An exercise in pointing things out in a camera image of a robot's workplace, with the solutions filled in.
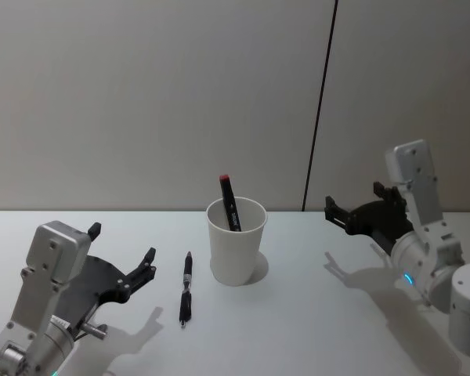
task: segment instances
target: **white paper cup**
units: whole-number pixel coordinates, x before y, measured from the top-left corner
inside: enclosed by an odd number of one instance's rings
[[[235,197],[241,232],[230,231],[222,198],[207,208],[211,241],[211,270],[216,280],[228,286],[241,286],[256,265],[263,228],[268,215],[264,207],[245,197]]]

